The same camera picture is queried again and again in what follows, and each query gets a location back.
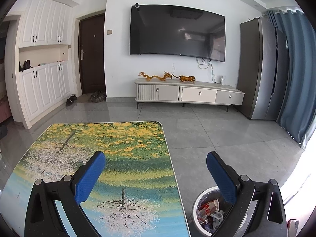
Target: front door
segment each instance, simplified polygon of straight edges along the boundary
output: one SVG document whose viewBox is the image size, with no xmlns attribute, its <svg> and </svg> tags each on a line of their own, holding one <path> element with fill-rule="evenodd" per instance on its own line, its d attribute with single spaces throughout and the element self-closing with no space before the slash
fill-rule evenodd
<svg viewBox="0 0 316 237">
<path fill-rule="evenodd" d="M 80 20 L 79 69 L 82 93 L 105 92 L 104 75 L 105 14 Z"/>
</svg>

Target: dragon figurine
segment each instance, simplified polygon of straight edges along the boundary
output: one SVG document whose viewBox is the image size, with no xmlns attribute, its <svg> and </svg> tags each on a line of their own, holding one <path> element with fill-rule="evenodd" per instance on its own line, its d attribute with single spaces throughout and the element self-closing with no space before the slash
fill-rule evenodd
<svg viewBox="0 0 316 237">
<path fill-rule="evenodd" d="M 175 78 L 179 78 L 181 82 L 189 81 L 189 82 L 194 83 L 196 80 L 194 76 L 186 77 L 186 76 L 181 75 L 181 76 L 176 77 L 175 75 L 171 75 L 171 79 L 172 79 L 172 76 L 174 76 Z"/>
<path fill-rule="evenodd" d="M 154 77 L 158 78 L 158 79 L 161 80 L 161 81 L 165 81 L 166 78 L 171 78 L 171 79 L 172 79 L 172 75 L 170 75 L 169 72 L 164 72 L 164 73 L 165 73 L 165 75 L 164 75 L 163 77 L 159 77 L 159 76 L 156 76 L 156 75 L 150 77 L 149 75 L 146 75 L 144 72 L 140 72 L 138 75 L 139 75 L 139 76 L 146 77 L 146 80 L 147 80 L 147 81 L 150 81 L 150 80 L 151 80 L 152 78 L 154 78 Z"/>
</svg>

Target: gray tile floor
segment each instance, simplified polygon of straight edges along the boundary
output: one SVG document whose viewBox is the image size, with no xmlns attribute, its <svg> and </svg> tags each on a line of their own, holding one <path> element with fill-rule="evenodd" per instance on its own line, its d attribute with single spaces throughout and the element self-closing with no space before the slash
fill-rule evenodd
<svg viewBox="0 0 316 237">
<path fill-rule="evenodd" d="M 32 143 L 53 123 L 161 122 L 187 216 L 202 191 L 215 186 L 205 164 L 206 155 L 216 151 L 238 174 L 254 181 L 275 178 L 282 186 L 293 171 L 302 149 L 284 129 L 271 121 L 248 120 L 234 108 L 175 103 L 75 103 L 60 106 L 31 129 L 9 122 L 1 141 L 0 189 Z M 250 206 L 249 221 L 254 210 Z"/>
</svg>

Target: trash can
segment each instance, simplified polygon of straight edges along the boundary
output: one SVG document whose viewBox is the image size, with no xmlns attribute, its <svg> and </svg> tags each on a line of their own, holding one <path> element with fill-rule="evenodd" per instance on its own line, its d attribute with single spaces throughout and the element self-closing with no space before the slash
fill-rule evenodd
<svg viewBox="0 0 316 237">
<path fill-rule="evenodd" d="M 192 214 L 188 220 L 191 237 L 212 236 L 212 234 L 205 231 L 203 227 L 200 225 L 200 223 L 198 222 L 197 210 L 200 207 L 200 205 L 205 204 L 207 202 L 211 202 L 213 200 L 217 200 L 217 199 L 219 201 L 219 209 L 225 212 L 224 214 L 224 218 L 225 218 L 232 204 L 225 201 L 224 197 L 221 195 L 221 192 L 219 191 L 219 188 L 217 186 L 205 190 L 196 198 L 192 207 Z M 241 228 L 244 225 L 244 223 L 246 222 L 246 218 L 247 218 L 247 213 L 239 228 Z"/>
</svg>

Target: refrigerator handle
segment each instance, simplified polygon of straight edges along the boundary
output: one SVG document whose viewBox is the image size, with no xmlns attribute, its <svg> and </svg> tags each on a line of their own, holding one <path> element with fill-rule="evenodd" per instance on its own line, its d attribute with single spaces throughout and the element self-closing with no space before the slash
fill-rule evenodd
<svg viewBox="0 0 316 237">
<path fill-rule="evenodd" d="M 276 34 L 276 68 L 274 72 L 274 80 L 273 80 L 273 87 L 272 87 L 272 94 L 274 94 L 274 88 L 276 86 L 276 80 L 277 80 L 277 63 L 278 63 L 278 43 L 277 43 L 277 29 L 274 28 L 275 34 Z"/>
</svg>

